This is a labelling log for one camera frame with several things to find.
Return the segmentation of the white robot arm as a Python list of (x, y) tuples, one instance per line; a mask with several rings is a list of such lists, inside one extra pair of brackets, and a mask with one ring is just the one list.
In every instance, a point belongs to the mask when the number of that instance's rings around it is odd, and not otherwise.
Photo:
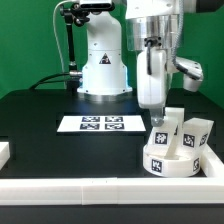
[[(214, 12), (224, 0), (123, 0), (127, 40), (137, 53), (137, 99), (148, 109), (151, 124), (164, 123), (164, 107), (172, 75), (184, 74), (184, 88), (195, 92), (203, 81), (201, 65), (177, 56), (184, 15)], [(87, 14), (88, 60), (83, 67), (81, 91), (91, 97), (129, 92), (121, 59), (121, 25), (109, 11), (113, 0), (80, 0)]]

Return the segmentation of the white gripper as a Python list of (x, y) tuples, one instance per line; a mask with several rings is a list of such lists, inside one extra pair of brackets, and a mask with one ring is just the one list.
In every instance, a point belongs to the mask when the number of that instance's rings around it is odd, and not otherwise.
[[(199, 63), (185, 58), (177, 58), (184, 74), (184, 88), (196, 92), (204, 78)], [(172, 82), (172, 75), (178, 70), (166, 50), (145, 49), (137, 56), (137, 99), (143, 109), (149, 109), (153, 127), (164, 123), (163, 108)]]

